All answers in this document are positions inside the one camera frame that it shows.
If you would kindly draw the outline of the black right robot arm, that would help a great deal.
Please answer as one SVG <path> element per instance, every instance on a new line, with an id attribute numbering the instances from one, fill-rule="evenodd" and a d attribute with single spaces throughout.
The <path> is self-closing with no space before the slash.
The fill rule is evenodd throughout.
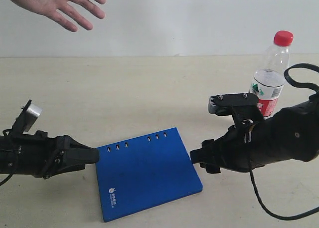
<path id="1" fill-rule="evenodd" d="M 264 118 L 253 93 L 211 96 L 208 111 L 232 116 L 234 124 L 218 139 L 207 139 L 190 152 L 191 162 L 207 173 L 227 169 L 247 173 L 267 164 L 287 160 L 309 162 L 319 155 L 319 96 L 282 108 Z"/>

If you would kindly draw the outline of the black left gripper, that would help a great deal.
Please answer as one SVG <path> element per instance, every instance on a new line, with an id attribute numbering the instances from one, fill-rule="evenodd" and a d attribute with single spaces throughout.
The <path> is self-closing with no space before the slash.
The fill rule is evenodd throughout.
<path id="1" fill-rule="evenodd" d="M 83 145 L 68 135 L 49 138 L 47 132 L 14 135 L 14 144 L 20 148 L 16 175 L 32 175 L 48 179 L 52 176 L 85 169 L 86 164 L 97 163 L 99 150 Z"/>

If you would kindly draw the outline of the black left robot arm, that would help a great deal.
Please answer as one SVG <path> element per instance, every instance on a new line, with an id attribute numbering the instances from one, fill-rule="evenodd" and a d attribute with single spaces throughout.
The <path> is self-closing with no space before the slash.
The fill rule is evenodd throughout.
<path id="1" fill-rule="evenodd" d="M 49 138 L 47 132 L 15 134 L 10 129 L 0 137 L 0 173 L 8 182 L 14 175 L 49 179 L 85 169 L 99 161 L 99 150 L 85 146 L 68 135 Z"/>

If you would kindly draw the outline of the person's bare open hand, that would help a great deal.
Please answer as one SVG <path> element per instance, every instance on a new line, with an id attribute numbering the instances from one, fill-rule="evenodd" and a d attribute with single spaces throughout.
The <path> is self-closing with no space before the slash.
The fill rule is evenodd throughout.
<path id="1" fill-rule="evenodd" d="M 31 13 L 44 16 L 70 32 L 78 30 L 80 25 L 85 30 L 92 30 L 93 25 L 77 9 L 69 3 L 75 3 L 83 7 L 93 16 L 104 19 L 105 12 L 99 7 L 107 0 L 10 0 L 18 7 Z"/>

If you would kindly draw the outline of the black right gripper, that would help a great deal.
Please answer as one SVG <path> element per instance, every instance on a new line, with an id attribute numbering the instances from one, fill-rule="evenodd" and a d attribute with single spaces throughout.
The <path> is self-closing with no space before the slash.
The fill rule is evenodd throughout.
<path id="1" fill-rule="evenodd" d="M 248 173 L 247 133 L 250 125 L 242 128 L 229 127 L 218 139 L 206 139 L 202 148 L 190 151 L 193 164 L 199 164 L 209 174 L 220 174 L 221 169 Z"/>

